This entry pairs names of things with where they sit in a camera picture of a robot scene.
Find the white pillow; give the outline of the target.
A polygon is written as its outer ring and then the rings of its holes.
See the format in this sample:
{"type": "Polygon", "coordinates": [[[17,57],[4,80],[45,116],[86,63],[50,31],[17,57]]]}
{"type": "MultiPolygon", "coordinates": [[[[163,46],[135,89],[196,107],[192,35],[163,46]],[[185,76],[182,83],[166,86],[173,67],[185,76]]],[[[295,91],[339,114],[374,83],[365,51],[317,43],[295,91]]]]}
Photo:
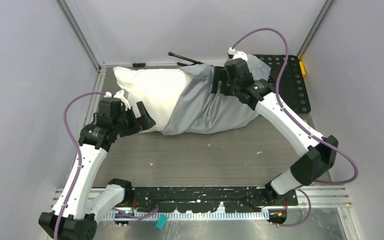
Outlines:
{"type": "Polygon", "coordinates": [[[114,67],[116,82],[127,95],[130,104],[143,102],[155,126],[146,130],[162,132],[177,105],[177,102],[192,80],[190,73],[181,69],[140,69],[132,70],[125,67],[114,67]]]}

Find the grey pillowcase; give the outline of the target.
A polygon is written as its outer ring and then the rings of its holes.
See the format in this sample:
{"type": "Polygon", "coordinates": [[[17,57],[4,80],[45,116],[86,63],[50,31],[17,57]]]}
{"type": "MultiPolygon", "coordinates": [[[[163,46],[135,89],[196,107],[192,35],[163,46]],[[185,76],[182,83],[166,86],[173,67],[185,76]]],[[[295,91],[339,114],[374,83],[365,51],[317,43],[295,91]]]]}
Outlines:
{"type": "Polygon", "coordinates": [[[180,94],[163,135],[214,134],[245,127],[259,116],[235,96],[211,93],[214,66],[183,66],[180,70],[191,80],[180,94]]]}

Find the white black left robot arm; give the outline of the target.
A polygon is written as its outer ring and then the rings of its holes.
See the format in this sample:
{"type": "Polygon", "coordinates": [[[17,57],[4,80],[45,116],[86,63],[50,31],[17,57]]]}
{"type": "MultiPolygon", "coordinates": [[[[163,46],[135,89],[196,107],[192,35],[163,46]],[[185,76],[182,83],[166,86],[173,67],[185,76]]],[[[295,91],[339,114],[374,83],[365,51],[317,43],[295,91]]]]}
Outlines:
{"type": "Polygon", "coordinates": [[[144,103],[127,106],[120,98],[99,101],[93,120],[75,141],[77,155],[63,191],[50,212],[42,212],[38,224],[55,240],[92,240],[97,226],[116,205],[133,202],[130,181],[113,178],[92,201],[88,201],[98,170],[118,139],[149,130],[156,122],[144,103]]]}

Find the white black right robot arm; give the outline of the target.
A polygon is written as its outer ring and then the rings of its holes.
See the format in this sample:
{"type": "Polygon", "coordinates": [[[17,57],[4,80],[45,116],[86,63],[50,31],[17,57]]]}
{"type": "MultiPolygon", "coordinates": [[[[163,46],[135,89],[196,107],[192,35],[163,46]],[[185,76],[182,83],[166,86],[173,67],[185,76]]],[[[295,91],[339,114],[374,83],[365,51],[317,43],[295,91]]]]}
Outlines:
{"type": "Polygon", "coordinates": [[[338,140],[305,123],[283,100],[278,100],[273,85],[264,79],[254,80],[248,64],[241,58],[214,67],[211,93],[235,96],[242,104],[265,117],[289,141],[299,159],[286,171],[265,185],[265,198],[279,205],[286,193],[309,186],[335,164],[336,152],[319,140],[337,147],[338,140]]]}

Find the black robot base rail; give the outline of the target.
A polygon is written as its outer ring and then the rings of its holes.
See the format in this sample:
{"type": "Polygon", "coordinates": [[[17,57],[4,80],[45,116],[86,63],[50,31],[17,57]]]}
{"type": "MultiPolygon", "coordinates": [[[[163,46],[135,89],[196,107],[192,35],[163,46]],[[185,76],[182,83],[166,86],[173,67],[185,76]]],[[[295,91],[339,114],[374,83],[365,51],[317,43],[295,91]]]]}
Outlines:
{"type": "Polygon", "coordinates": [[[227,213],[256,213],[264,207],[294,207],[298,205],[295,191],[290,191],[270,202],[265,189],[256,186],[206,187],[135,187],[127,199],[117,204],[133,207],[147,213],[158,208],[159,213],[214,213],[225,209],[227,213]]]}

